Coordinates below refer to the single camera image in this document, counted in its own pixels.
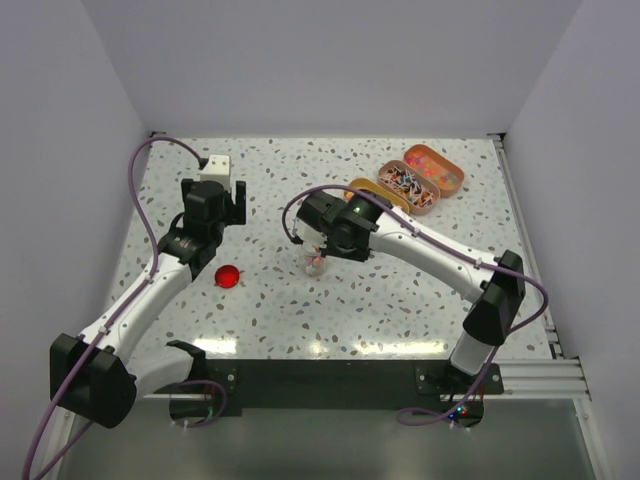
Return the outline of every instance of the red ball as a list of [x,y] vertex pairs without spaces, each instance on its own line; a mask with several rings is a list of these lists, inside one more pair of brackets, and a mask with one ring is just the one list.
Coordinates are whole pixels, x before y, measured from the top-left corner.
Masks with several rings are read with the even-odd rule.
[[240,272],[233,265],[223,265],[216,271],[216,284],[222,288],[235,287],[240,280]]

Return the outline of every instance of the white wall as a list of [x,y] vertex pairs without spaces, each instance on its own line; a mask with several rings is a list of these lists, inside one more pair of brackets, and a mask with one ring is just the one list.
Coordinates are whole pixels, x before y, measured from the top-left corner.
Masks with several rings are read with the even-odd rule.
[[584,0],[507,135],[569,354],[622,479],[640,478],[640,3]]
[[0,476],[15,479],[49,345],[106,299],[144,129],[79,0],[2,2],[0,65]]
[[504,132],[580,0],[83,0],[155,130]]

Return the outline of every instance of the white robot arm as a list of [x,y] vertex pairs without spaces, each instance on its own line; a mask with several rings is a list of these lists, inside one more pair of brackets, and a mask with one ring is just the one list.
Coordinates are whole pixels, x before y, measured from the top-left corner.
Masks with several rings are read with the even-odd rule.
[[477,375],[491,352],[504,343],[524,298],[522,279],[486,266],[522,273],[522,259],[508,250],[498,258],[462,245],[418,224],[399,208],[391,209],[391,203],[382,197],[373,199],[378,205],[360,195],[346,203],[318,190],[302,202],[297,217],[326,236],[323,255],[364,262],[371,251],[387,253],[433,275],[471,302],[464,331],[449,360],[463,375]]
[[183,180],[184,214],[174,219],[158,243],[153,276],[149,262],[104,315],[77,337],[62,334],[53,342],[49,358],[52,398],[89,344],[99,338],[78,375],[61,389],[59,406],[111,428],[124,419],[136,398],[187,377],[195,353],[182,342],[170,345],[175,348],[165,349],[162,358],[138,365],[137,371],[125,365],[160,312],[215,257],[224,229],[245,224],[246,187],[244,182],[236,183],[234,204],[229,175],[229,157],[212,155],[199,181]]

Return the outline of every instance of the speckled table surface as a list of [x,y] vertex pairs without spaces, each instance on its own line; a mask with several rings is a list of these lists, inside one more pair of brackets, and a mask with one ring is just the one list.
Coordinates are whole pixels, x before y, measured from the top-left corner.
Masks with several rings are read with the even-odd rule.
[[[247,182],[247,225],[225,230],[218,256],[153,323],[133,360],[153,354],[169,339],[188,341],[216,357],[448,357],[469,307],[449,287],[386,255],[364,264],[329,259],[326,273],[309,277],[280,226],[282,207],[294,194],[311,185],[347,184],[357,176],[375,179],[382,164],[402,158],[416,143],[441,152],[467,175],[456,196],[442,199],[416,219],[471,247],[497,253],[509,248],[522,254],[490,140],[184,140],[202,156],[231,156],[232,181]],[[180,180],[196,176],[196,162],[179,147],[162,143],[152,148],[140,198],[158,237],[182,209]],[[148,238],[134,217],[112,300],[138,275],[149,253]],[[213,277],[227,263],[241,270],[242,281],[224,290]],[[538,305],[530,290],[522,315]],[[548,358],[542,320],[511,335],[498,353],[498,359]]]

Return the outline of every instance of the purple cable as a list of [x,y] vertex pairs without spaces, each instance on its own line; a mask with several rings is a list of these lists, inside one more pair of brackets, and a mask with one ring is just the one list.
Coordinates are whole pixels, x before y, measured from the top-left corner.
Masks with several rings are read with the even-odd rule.
[[[147,220],[147,217],[144,214],[144,211],[142,210],[142,205],[140,205],[140,201],[138,200],[135,185],[133,184],[133,167],[142,149],[144,149],[148,145],[151,145],[154,142],[175,143],[176,145],[180,145],[181,147],[185,148],[189,153],[191,153],[194,157],[196,157],[198,161],[200,160],[200,157],[198,156],[198,154],[193,148],[191,148],[186,143],[183,143],[180,140],[176,140],[171,137],[155,137],[155,138],[149,138],[145,140],[138,146],[138,148],[136,148],[136,150],[131,155],[131,158],[129,159],[129,169],[128,169],[129,193],[131,195],[131,199],[133,200],[133,206],[138,212],[138,215],[140,215],[140,219],[142,220],[142,223],[144,224],[144,228],[147,231],[147,235],[149,236],[149,242],[151,243],[151,249],[153,253],[151,268],[149,270],[149,278],[153,278],[158,267],[158,243],[156,242],[156,238],[153,234],[153,229],[149,224],[149,220]],[[122,314],[122,312],[131,304],[131,302],[140,294],[140,292],[148,284],[149,284],[149,281],[147,279],[143,280],[140,283],[140,285],[138,285],[138,287],[133,292],[131,292],[131,295],[129,295],[122,302],[122,304],[120,304],[120,306],[113,312],[111,317],[109,317],[105,322],[104,327],[107,330],[109,330],[109,328],[114,324],[114,322],[118,319],[118,317]],[[98,335],[96,335],[96,337],[89,344],[87,349],[80,356],[78,361],[75,363],[71,371],[69,371],[64,381],[58,388],[58,391],[53,396],[53,398],[51,399],[51,402],[47,406],[47,409],[45,410],[44,415],[40,420],[40,424],[36,429],[36,433],[33,437],[33,440],[31,441],[29,450],[27,451],[27,456],[24,461],[24,466],[22,467],[22,480],[29,480],[29,476],[31,475],[31,467],[33,465],[33,460],[38,450],[38,445],[40,444],[40,440],[42,440],[42,435],[44,434],[44,431],[47,428],[49,421],[51,420],[51,416],[53,415],[53,412],[56,406],[58,405],[58,402],[60,401],[64,393],[67,391],[67,388],[69,388],[69,385],[71,384],[75,376],[80,371],[80,368],[82,368],[82,366],[84,365],[84,362],[87,360],[87,358],[89,358],[89,355],[91,354],[91,352],[93,352],[93,350],[96,348],[96,345],[98,345],[100,340],[102,340],[102,337],[104,337],[104,333],[99,333]],[[93,422],[88,422],[80,430],[78,430],[76,435],[74,435],[74,437],[67,442],[67,444],[53,457],[53,459],[45,466],[45,468],[39,474],[33,477],[33,480],[41,480],[47,473],[49,473],[49,470],[51,470],[54,467],[54,465],[60,461],[60,459],[65,455],[65,453],[67,453],[67,451],[73,446],[73,444],[76,441],[78,441],[78,439],[89,429],[89,427],[92,424]]]
[[[394,220],[396,220],[400,225],[402,225],[404,228],[408,229],[411,232],[414,232],[414,234],[416,236],[418,236],[420,239],[424,240],[427,243],[430,243],[431,245],[435,246],[436,248],[442,250],[445,253],[448,253],[449,255],[452,255],[464,262],[470,263],[472,265],[476,264],[476,259],[469,257],[468,255],[465,255],[462,252],[459,252],[458,250],[451,248],[449,245],[446,245],[442,242],[440,242],[439,240],[436,240],[435,238],[431,237],[430,235],[427,235],[426,233],[420,231],[418,229],[418,227],[415,227],[414,225],[412,225],[411,223],[409,223],[408,221],[406,221],[404,218],[402,218],[400,215],[398,215],[396,212],[394,212],[392,209],[390,209],[389,207],[387,207],[384,203],[382,203],[381,201],[379,201],[377,198],[372,197],[371,195],[368,195],[367,193],[363,192],[362,190],[358,190],[357,188],[353,188],[353,187],[347,187],[345,185],[320,185],[318,187],[312,187],[308,190],[305,190],[302,193],[299,193],[298,195],[296,195],[295,197],[293,197],[289,203],[287,203],[287,205],[284,207],[284,210],[282,211],[282,228],[284,228],[284,232],[287,235],[287,237],[289,238],[289,240],[291,240],[292,242],[294,242],[295,237],[291,234],[291,232],[289,231],[289,229],[287,228],[287,212],[291,209],[291,207],[301,198],[304,198],[314,192],[319,192],[322,190],[345,190],[347,192],[352,192],[356,195],[360,195],[361,197],[365,198],[366,200],[368,200],[369,202],[373,203],[374,205],[376,205],[377,207],[381,208],[382,211],[384,211],[385,213],[387,213],[388,215],[390,215]],[[533,315],[531,315],[529,318],[523,320],[522,322],[518,323],[517,325],[514,325],[511,327],[511,329],[509,330],[509,335],[512,334],[513,332],[520,330],[523,327],[526,327],[527,325],[529,325],[531,322],[533,322],[534,320],[536,320],[540,315],[542,315],[544,313],[544,311],[547,309],[547,306],[549,305],[549,294],[547,292],[547,290],[542,286],[542,284],[540,282],[538,282],[536,279],[529,277],[528,275],[524,275],[523,273],[520,272],[516,272],[513,270],[509,270],[508,268],[504,268],[504,267],[500,267],[498,265],[491,265],[489,263],[485,263],[485,262],[481,262],[479,264],[480,268],[485,268],[488,270],[493,270],[494,272],[499,272],[499,273],[503,273],[505,275],[510,275],[512,277],[521,279],[527,283],[529,283],[530,285],[533,285],[542,295],[542,304],[540,305],[540,308],[538,308],[538,310],[536,310]],[[451,407],[449,410],[447,410],[444,413],[441,414],[436,414],[436,416],[434,416],[433,418],[430,418],[428,420],[423,420],[423,421],[419,421],[419,422],[410,422],[409,420],[405,420],[403,419],[401,416],[403,413],[407,413],[407,412],[411,412],[411,413],[427,413],[430,415],[433,415],[435,412],[433,412],[432,410],[427,410],[425,408],[421,408],[421,407],[407,407],[407,408],[403,408],[401,410],[398,411],[398,422],[400,422],[403,425],[409,425],[409,426],[422,426],[422,425],[430,425],[432,423],[435,422],[439,422],[440,420],[446,420],[448,418],[448,416],[455,412],[456,409],[460,406],[462,406],[471,395],[473,395],[476,391],[476,389],[482,384],[484,377],[487,375],[487,372],[489,371],[489,368],[491,366],[491,362],[493,361],[493,359],[495,358],[496,354],[498,353],[498,347],[494,348],[491,353],[489,354],[489,357],[487,358],[485,364],[482,366],[482,368],[480,369],[480,372],[478,373],[476,380],[473,382],[473,384],[471,385],[471,387],[469,387],[469,390],[467,391],[467,393],[462,397],[462,399],[457,402],[453,407]]]

